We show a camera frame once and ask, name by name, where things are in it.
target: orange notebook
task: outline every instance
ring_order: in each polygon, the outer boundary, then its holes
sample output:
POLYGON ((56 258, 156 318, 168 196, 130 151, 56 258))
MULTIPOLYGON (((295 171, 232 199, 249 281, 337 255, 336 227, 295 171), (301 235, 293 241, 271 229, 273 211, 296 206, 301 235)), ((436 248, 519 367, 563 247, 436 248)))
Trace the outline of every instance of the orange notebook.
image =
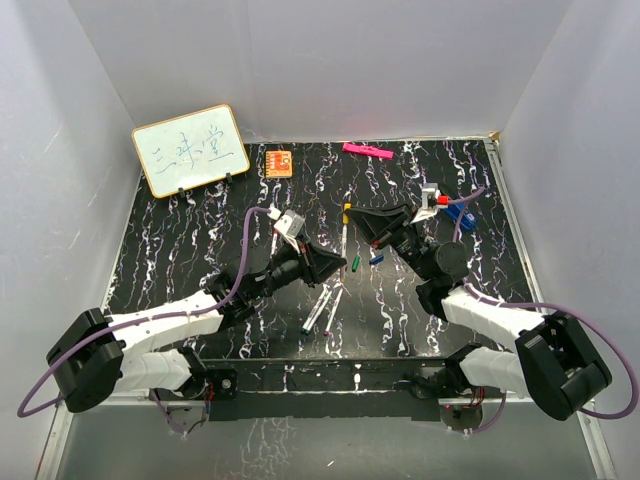
POLYGON ((284 178, 293 176, 293 159, 291 152, 277 150, 267 152, 267 178, 284 178))

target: green marker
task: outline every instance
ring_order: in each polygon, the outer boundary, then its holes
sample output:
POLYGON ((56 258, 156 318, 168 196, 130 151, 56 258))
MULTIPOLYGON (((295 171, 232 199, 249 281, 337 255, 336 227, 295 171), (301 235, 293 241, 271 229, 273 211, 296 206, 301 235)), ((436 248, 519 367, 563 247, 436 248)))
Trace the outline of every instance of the green marker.
POLYGON ((353 273, 356 273, 358 265, 360 265, 360 255, 356 255, 356 258, 353 259, 353 263, 351 264, 351 271, 353 273))

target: gray floor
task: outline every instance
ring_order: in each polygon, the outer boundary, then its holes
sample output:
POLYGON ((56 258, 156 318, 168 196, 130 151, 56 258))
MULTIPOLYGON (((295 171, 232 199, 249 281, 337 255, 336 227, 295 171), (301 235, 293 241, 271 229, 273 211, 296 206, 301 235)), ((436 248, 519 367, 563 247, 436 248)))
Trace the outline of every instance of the gray floor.
MULTIPOLYGON (((487 407, 491 415, 496 405, 487 407)), ((563 479, 596 478, 574 416, 557 422, 509 403, 465 439, 441 423, 404 418, 259 419, 207 423, 187 440, 151 406, 76 415, 59 480, 563 479)))

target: robotic arm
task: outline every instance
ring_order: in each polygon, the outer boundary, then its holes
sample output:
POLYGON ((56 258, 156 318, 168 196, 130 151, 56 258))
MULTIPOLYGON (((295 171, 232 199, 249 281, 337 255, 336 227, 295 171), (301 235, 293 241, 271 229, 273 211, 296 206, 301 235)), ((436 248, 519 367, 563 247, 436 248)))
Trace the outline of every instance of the robotic arm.
POLYGON ((97 308, 83 312, 48 353, 50 366, 81 341, 107 327, 128 323, 133 326, 99 336, 55 371, 69 411, 83 412, 112 393, 131 390, 163 388, 186 398, 202 394, 209 383, 218 379, 207 372, 193 350, 154 350, 233 327, 255 312, 254 300, 270 297, 297 279, 314 287, 346 265, 340 255, 308 242, 300 233, 303 224, 304 218, 285 212, 275 224, 276 232, 285 240, 283 246, 264 270, 245 274, 235 295, 217 309, 214 307, 232 289, 238 275, 235 270, 221 272, 204 290, 184 300, 150 310, 110 317, 97 308), (150 321, 135 324, 141 318, 150 321))
POLYGON ((423 379, 425 385, 492 386, 530 396, 549 416, 566 420, 604 390, 611 373, 578 320, 556 312, 542 315, 500 308, 500 302, 478 297, 465 284, 469 273, 464 245, 429 243, 416 223, 446 208, 448 198, 435 184, 422 190, 422 207, 352 207, 345 214, 367 243, 376 249, 390 245, 425 281, 416 287, 424 310, 450 323, 464 325, 503 345, 494 351, 472 344, 446 362, 446 368, 423 379))

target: pink pen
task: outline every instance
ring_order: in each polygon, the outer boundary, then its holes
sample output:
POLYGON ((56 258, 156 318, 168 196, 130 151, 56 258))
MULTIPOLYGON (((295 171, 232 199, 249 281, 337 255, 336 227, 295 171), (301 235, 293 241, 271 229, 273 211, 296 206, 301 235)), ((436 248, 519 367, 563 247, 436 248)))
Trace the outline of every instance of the pink pen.
POLYGON ((349 153, 359 153, 361 155, 369 155, 371 157, 380 158, 393 158, 393 152, 391 150, 380 150, 375 147, 367 147, 366 145, 354 145, 353 143, 345 142, 342 145, 342 151, 349 153))

